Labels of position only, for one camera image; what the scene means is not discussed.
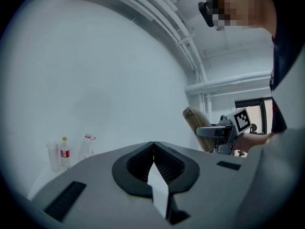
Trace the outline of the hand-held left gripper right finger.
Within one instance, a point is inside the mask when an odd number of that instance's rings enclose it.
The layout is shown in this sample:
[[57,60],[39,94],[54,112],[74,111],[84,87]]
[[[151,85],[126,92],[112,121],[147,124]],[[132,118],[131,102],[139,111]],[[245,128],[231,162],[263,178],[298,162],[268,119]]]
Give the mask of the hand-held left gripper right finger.
[[169,146],[155,142],[153,156],[171,195],[188,191],[199,177],[197,162]]

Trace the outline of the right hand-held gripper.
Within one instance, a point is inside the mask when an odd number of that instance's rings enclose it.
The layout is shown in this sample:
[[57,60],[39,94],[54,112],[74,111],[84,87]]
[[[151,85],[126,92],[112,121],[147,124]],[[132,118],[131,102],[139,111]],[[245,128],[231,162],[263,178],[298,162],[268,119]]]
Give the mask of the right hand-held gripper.
[[[217,127],[220,128],[221,134],[217,138],[215,150],[222,155],[233,155],[234,145],[240,135],[252,126],[247,109],[241,108],[228,115],[222,115]],[[196,134],[201,137],[215,137],[215,128],[199,127]]]

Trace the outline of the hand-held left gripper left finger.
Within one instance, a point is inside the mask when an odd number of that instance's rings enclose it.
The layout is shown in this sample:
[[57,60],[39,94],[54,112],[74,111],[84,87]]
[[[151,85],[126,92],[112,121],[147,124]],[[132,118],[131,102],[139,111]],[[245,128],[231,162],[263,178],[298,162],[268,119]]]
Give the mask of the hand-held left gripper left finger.
[[148,142],[114,162],[113,179],[127,194],[142,198],[153,197],[153,189],[148,185],[148,175],[154,163],[153,151],[154,142]]

